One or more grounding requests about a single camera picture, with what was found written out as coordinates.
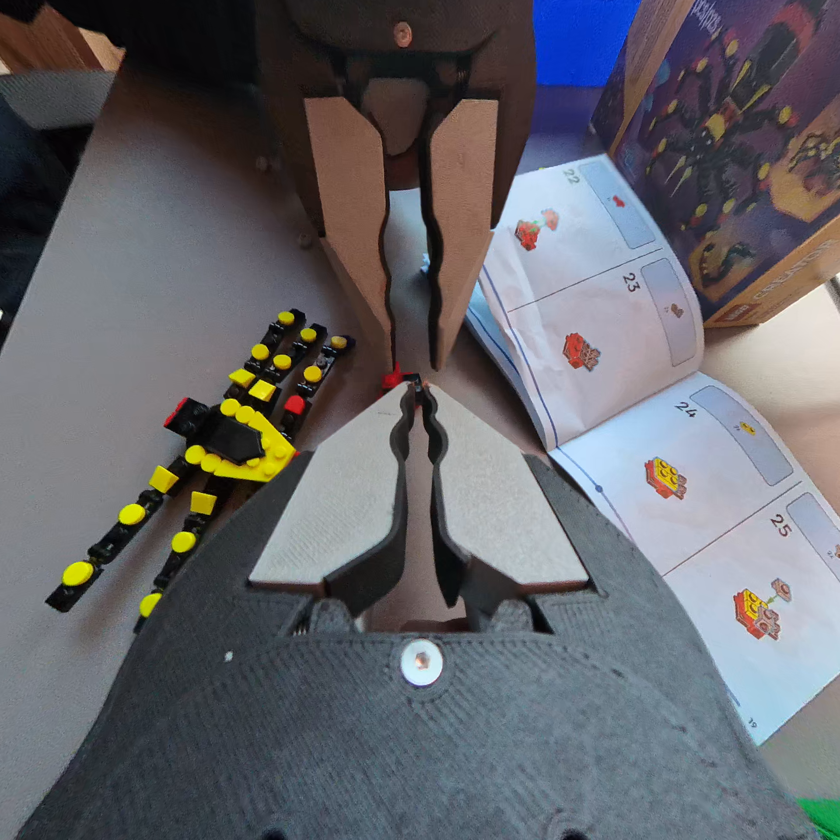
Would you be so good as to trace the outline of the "blue board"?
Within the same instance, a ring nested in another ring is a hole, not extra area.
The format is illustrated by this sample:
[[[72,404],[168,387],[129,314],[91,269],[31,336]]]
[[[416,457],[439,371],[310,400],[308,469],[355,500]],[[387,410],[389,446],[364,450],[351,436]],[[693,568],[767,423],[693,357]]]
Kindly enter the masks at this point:
[[[606,84],[639,1],[535,1],[537,82],[543,87]]]

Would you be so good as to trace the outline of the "person's dark navy jacket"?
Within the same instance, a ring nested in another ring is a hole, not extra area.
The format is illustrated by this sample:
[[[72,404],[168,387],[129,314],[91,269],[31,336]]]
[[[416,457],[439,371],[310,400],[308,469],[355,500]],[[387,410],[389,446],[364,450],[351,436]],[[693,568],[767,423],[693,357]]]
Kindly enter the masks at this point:
[[[12,327],[92,132],[38,131],[1,104],[1,342]]]

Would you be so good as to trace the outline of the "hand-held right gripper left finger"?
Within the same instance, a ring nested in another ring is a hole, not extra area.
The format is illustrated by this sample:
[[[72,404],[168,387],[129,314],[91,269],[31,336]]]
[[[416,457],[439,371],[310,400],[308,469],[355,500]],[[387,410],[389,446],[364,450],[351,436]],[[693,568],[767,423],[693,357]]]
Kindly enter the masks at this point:
[[[389,594],[405,566],[413,422],[404,383],[311,452],[248,582],[332,598],[354,617]]]

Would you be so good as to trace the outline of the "black yellow lego spider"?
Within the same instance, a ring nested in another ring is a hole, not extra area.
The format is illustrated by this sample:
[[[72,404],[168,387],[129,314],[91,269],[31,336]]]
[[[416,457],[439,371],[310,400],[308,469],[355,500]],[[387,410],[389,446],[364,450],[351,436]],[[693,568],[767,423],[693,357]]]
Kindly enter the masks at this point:
[[[120,510],[86,558],[63,570],[45,599],[47,606],[68,613],[165,501],[202,476],[204,485],[192,491],[169,555],[140,603],[137,634],[234,491],[267,484],[298,456],[296,437],[316,395],[355,344],[348,334],[329,334],[323,325],[307,323],[300,310],[279,312],[247,360],[229,374],[220,402],[209,405],[187,397],[178,403],[164,427],[184,439],[183,452],[169,465],[156,466],[148,486]]]

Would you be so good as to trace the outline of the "lego set box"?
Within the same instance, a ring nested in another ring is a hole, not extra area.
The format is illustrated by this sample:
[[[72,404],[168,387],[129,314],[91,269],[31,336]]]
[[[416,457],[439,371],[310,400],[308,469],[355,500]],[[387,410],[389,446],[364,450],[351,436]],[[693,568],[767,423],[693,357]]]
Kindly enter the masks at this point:
[[[839,2],[643,1],[591,128],[708,329],[838,274]]]

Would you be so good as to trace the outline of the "grey chair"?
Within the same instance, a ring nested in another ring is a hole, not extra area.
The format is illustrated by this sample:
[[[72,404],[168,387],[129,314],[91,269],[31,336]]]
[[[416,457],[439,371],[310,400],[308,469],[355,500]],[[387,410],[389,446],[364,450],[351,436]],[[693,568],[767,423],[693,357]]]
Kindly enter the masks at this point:
[[[34,130],[61,130],[95,123],[116,72],[33,70],[1,76],[1,96]]]

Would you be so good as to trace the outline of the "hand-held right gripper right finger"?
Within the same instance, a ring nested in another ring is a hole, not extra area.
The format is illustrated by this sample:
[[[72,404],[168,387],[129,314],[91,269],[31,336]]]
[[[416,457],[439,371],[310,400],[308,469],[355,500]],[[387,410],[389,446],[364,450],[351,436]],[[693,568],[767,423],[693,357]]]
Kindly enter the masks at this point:
[[[436,385],[423,398],[434,568],[448,606],[575,592],[589,575],[520,447]]]

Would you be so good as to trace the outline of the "green object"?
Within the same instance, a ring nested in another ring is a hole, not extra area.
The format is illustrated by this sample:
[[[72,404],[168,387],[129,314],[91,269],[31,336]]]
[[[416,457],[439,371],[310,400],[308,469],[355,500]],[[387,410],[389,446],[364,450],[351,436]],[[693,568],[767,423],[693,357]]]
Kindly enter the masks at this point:
[[[799,798],[797,801],[823,838],[839,839],[840,801],[838,799]]]

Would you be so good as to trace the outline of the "lego instruction booklet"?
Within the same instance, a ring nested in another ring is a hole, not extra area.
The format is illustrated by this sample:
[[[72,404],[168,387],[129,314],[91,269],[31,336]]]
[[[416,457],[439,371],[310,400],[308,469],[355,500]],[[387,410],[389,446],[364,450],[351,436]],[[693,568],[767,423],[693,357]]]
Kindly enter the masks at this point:
[[[516,176],[465,325],[766,742],[838,676],[838,516],[761,415],[699,372],[697,295],[607,155]]]

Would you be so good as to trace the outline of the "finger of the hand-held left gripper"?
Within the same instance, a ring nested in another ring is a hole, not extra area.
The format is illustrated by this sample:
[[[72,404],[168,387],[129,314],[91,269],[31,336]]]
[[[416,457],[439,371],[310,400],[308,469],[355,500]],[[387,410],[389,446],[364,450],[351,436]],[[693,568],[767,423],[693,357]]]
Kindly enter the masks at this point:
[[[423,198],[435,371],[446,366],[493,236],[497,111],[494,99],[462,99],[428,136]]]
[[[345,98],[306,98],[304,109],[322,210],[322,248],[381,368],[393,368],[382,135]]]

